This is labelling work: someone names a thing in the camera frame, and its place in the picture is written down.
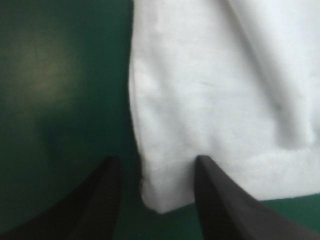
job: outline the green surface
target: green surface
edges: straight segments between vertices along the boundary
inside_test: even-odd
[[[0,232],[72,191],[108,155],[123,167],[116,240],[200,240],[194,205],[140,199],[128,103],[131,0],[0,1]],[[270,201],[320,230],[318,195]]]

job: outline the white fabric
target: white fabric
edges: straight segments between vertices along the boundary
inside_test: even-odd
[[[320,0],[135,0],[142,198],[194,201],[197,155],[259,200],[320,192]]]

